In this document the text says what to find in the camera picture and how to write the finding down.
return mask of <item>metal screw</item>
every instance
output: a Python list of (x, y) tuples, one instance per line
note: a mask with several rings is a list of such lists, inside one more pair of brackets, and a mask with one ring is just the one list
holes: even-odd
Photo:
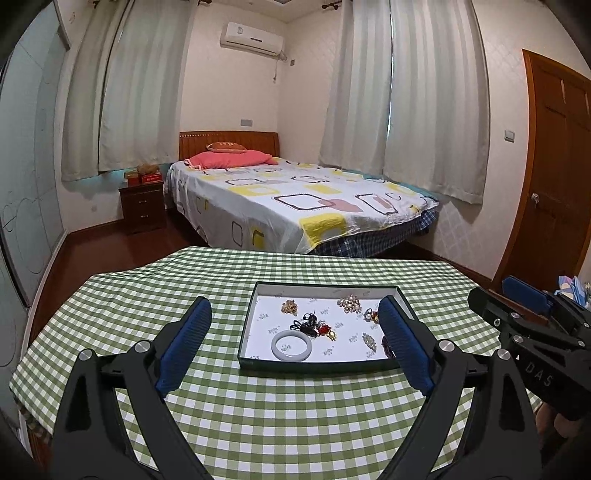
[(444, 352), (452, 352), (455, 347), (456, 346), (453, 344), (453, 342), (450, 342), (449, 340), (442, 340), (439, 342), (439, 348)]
[(92, 356), (92, 350), (87, 348), (86, 350), (82, 350), (78, 355), (78, 358), (83, 362), (87, 361)]
[(509, 360), (509, 358), (511, 358), (511, 354), (504, 348), (498, 349), (496, 351), (496, 354), (499, 356), (501, 360)]
[(141, 342), (136, 343), (134, 346), (134, 350), (138, 353), (147, 352), (149, 349), (150, 342), (148, 342), (147, 340), (142, 340)]

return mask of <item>white tray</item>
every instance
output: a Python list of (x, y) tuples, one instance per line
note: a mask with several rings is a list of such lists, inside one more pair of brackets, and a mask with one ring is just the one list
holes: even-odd
[[(360, 313), (345, 313), (337, 301), (354, 294), (361, 304)], [(398, 368), (395, 359), (388, 358), (382, 347), (384, 334), (376, 323), (367, 322), (363, 314), (367, 309), (378, 310), (379, 302), (392, 295), (398, 304), (413, 316), (410, 306), (397, 287), (340, 287), (308, 286), (294, 284), (257, 283), (252, 294), (242, 332), (238, 359), (241, 368), (272, 371), (310, 371), (305, 364), (330, 364), (324, 372), (368, 371)], [(286, 300), (297, 304), (297, 315), (282, 313)], [(289, 330), (294, 320), (303, 322), (306, 313), (314, 313), (318, 320), (332, 327), (337, 337), (311, 339), (312, 351), (301, 362), (279, 360), (271, 350), (271, 343), (278, 332)], [(376, 352), (363, 341), (363, 334), (371, 336)], [(305, 341), (288, 336), (277, 342), (280, 351), (296, 355), (306, 350)]]

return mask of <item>curtain rod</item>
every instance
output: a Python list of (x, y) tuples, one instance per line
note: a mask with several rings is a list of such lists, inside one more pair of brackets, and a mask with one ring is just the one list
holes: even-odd
[(334, 8), (335, 10), (338, 10), (338, 9), (339, 9), (339, 5), (340, 5), (341, 3), (343, 3), (343, 0), (337, 0), (336, 2), (331, 2), (331, 3), (329, 3), (329, 4), (324, 4), (324, 5), (322, 5), (322, 10), (325, 10), (325, 9), (327, 9), (328, 7), (332, 7), (332, 8)]

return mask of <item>wall-mounted air conditioner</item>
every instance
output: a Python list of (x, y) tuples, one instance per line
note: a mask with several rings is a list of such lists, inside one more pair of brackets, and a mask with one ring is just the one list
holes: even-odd
[(277, 57), (283, 51), (283, 41), (283, 37), (279, 35), (230, 22), (222, 30), (220, 45), (245, 48)]

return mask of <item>door frame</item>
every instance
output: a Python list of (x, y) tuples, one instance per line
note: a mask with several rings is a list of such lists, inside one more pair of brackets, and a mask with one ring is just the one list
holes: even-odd
[[(549, 59), (548, 57), (544, 57), (538, 53), (534, 53), (532, 51), (523, 49), (523, 58), (525, 61), (525, 74), (527, 77), (527, 92), (528, 92), (528, 104), (530, 108), (530, 132), (529, 132), (529, 139), (527, 144), (527, 160), (525, 163), (525, 175), (523, 179), (523, 187), (521, 189), (521, 197), (519, 198), (519, 206), (517, 207), (517, 214), (515, 215), (515, 221), (513, 222), (513, 228), (511, 230), (511, 234), (509, 236), (509, 240), (507, 241), (507, 245), (505, 247), (505, 252), (503, 253), (503, 257), (501, 258), (501, 262), (496, 270), (495, 277), (492, 280), (492, 289), (496, 291), (500, 291), (501, 289), (501, 282), (503, 280), (502, 275), (503, 271), (507, 267), (507, 263), (509, 263), (509, 258), (511, 253), (513, 252), (513, 247), (515, 246), (515, 242), (517, 241), (517, 236), (519, 235), (519, 229), (521, 228), (521, 222), (523, 221), (523, 217), (525, 215), (525, 208), (527, 206), (528, 201), (530, 200), (530, 186), (531, 186), (531, 176), (534, 171), (534, 157), (535, 157), (535, 132), (536, 132), (536, 103), (535, 103), (535, 90), (534, 90), (534, 72), (532, 68), (532, 59), (534, 58), (543, 58), (544, 61), (549, 61), (550, 63), (554, 64), (556, 68), (561, 70), (568, 70), (569, 73), (572, 73), (585, 82), (590, 82), (587, 77), (581, 75), (579, 72), (575, 72), (573, 69), (563, 65), (555, 60)], [(574, 274), (578, 275), (579, 271), (581, 270), (581, 266), (583, 265), (583, 261), (585, 260), (585, 256), (587, 255), (587, 250), (589, 249), (589, 243), (591, 242), (591, 223), (587, 227), (587, 235), (585, 236), (585, 241), (583, 244), (583, 249), (579, 254), (579, 259), (574, 268)]]

